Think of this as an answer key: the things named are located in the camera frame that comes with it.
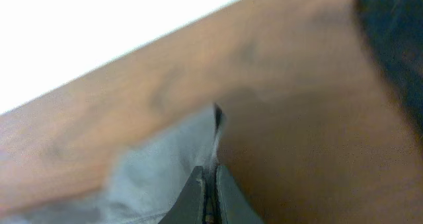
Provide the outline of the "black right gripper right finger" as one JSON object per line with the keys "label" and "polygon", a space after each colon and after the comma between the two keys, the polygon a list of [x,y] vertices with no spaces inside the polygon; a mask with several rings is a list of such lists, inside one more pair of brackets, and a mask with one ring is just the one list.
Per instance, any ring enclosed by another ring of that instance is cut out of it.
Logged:
{"label": "black right gripper right finger", "polygon": [[227,167],[218,166],[215,177],[219,213],[223,224],[264,224]]}

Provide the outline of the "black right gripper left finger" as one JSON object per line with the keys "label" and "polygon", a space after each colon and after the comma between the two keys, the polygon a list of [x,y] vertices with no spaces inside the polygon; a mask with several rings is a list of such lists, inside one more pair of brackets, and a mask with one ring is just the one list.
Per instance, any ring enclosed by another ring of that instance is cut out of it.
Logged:
{"label": "black right gripper left finger", "polygon": [[206,180],[203,168],[194,167],[179,197],[159,224],[203,224],[206,209]]}

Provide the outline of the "grey shorts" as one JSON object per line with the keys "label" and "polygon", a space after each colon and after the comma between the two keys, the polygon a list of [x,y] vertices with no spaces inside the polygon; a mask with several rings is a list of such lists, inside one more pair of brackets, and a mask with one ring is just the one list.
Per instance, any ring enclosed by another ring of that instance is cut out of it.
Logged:
{"label": "grey shorts", "polygon": [[121,156],[105,187],[1,218],[2,223],[159,223],[179,197],[194,167],[206,180],[204,223],[225,115],[215,104],[171,126]]}

